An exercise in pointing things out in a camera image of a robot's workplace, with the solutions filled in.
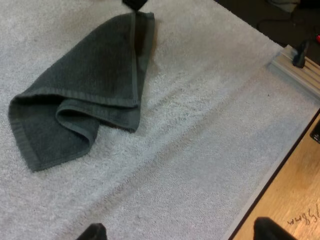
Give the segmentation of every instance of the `black object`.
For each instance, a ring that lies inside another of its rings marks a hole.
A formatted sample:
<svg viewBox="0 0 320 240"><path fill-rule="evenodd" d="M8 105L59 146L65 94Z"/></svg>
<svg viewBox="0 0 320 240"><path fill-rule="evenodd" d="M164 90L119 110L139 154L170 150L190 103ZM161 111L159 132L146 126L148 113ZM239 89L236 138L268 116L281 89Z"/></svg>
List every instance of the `black object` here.
<svg viewBox="0 0 320 240"><path fill-rule="evenodd" d="M306 55L307 55L307 51L309 48L309 40L304 40L300 46L297 48L297 55L294 56L293 60L292 60L292 64L293 66L297 67L297 68L301 68L303 69L305 64L306 64Z"/></svg>
<svg viewBox="0 0 320 240"><path fill-rule="evenodd" d="M316 124L315 128L310 133L312 137L318 144L320 144L320 121Z"/></svg>
<svg viewBox="0 0 320 240"><path fill-rule="evenodd" d="M268 217L258 217L254 222L253 240L296 240L286 230Z"/></svg>
<svg viewBox="0 0 320 240"><path fill-rule="evenodd" d="M103 224L93 223L76 240L108 240L107 230Z"/></svg>
<svg viewBox="0 0 320 240"><path fill-rule="evenodd" d="M318 9L320 8L319 0L301 0L299 8L301 9Z"/></svg>
<svg viewBox="0 0 320 240"><path fill-rule="evenodd" d="M148 0L122 0L122 2L134 11L139 11Z"/></svg>

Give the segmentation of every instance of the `folded towel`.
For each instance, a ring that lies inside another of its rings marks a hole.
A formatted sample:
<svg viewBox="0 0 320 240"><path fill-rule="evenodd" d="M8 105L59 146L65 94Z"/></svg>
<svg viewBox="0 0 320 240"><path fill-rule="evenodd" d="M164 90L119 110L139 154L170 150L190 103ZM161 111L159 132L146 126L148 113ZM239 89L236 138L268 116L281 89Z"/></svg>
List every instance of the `folded towel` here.
<svg viewBox="0 0 320 240"><path fill-rule="evenodd" d="M100 122L137 130L154 25L153 13L110 19L12 99L9 121L32 171L88 153Z"/></svg>

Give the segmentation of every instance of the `dark floor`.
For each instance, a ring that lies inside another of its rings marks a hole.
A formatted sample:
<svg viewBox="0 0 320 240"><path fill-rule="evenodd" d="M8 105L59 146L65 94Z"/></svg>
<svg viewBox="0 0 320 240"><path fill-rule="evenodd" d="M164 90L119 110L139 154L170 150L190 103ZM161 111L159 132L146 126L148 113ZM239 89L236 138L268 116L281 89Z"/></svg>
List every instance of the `dark floor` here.
<svg viewBox="0 0 320 240"><path fill-rule="evenodd" d="M297 7L291 14L266 2L265 0L215 0L239 18L257 28L259 31L282 46L296 48L303 40L313 39L307 56L320 65L320 44L315 41L316 33L320 34L320 8L300 9Z"/></svg>

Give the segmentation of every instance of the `wooden surface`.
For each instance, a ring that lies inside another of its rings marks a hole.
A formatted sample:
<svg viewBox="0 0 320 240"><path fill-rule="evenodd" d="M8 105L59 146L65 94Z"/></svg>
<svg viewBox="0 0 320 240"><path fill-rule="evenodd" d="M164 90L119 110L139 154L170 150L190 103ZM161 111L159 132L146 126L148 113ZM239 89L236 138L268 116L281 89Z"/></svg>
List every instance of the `wooden surface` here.
<svg viewBox="0 0 320 240"><path fill-rule="evenodd" d="M298 240L320 239L320 144L310 137L313 122L235 240L253 240L257 217L269 217Z"/></svg>

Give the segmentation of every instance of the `terry cloth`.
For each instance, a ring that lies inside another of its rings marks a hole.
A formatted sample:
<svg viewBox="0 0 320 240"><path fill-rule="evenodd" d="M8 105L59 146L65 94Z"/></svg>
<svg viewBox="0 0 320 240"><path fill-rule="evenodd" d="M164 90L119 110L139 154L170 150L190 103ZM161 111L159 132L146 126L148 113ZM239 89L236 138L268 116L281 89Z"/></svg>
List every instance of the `terry cloth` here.
<svg viewBox="0 0 320 240"><path fill-rule="evenodd" d="M101 122L137 130L154 25L153 13L110 19L12 99L9 121L32 171L87 154Z"/></svg>

